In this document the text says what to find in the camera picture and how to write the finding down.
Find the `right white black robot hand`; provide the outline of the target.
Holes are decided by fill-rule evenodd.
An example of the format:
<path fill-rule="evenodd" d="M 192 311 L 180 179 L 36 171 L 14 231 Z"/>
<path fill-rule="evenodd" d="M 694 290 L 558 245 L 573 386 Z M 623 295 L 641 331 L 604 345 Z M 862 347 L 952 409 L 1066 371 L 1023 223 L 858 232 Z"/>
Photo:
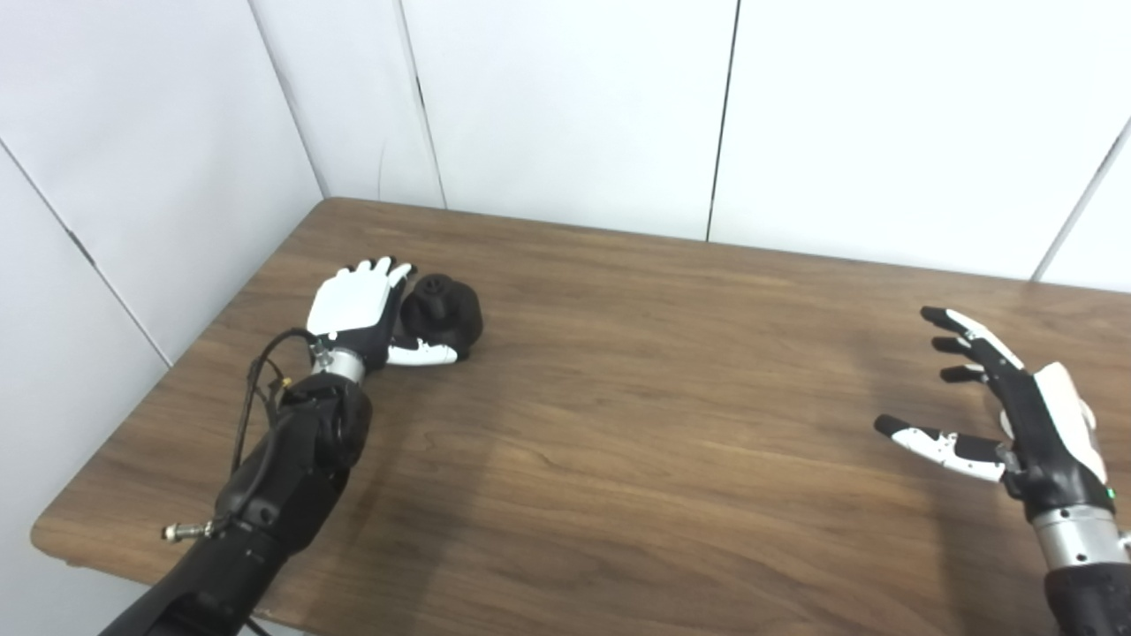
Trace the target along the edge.
<path fill-rule="evenodd" d="M 979 383 L 1001 404 L 1005 439 L 959 435 L 882 414 L 874 429 L 946 470 L 1000 483 L 1024 506 L 1050 571 L 1128 564 L 1114 495 L 1096 435 L 1096 420 L 1062 363 L 1033 371 L 993 330 L 949 307 L 922 307 L 946 330 L 932 345 L 961 355 L 944 383 Z"/>

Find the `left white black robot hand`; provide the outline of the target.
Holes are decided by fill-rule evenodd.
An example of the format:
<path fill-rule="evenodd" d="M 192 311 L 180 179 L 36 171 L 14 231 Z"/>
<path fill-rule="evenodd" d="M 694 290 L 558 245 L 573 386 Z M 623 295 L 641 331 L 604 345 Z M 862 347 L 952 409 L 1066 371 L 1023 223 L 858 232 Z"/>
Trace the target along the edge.
<path fill-rule="evenodd" d="M 316 373 L 361 385 L 385 366 L 455 366 L 469 356 L 434 338 L 412 337 L 400 325 L 413 273 L 414 265 L 385 256 L 344 267 L 322 282 L 307 318 L 307 330 L 319 347 Z"/>

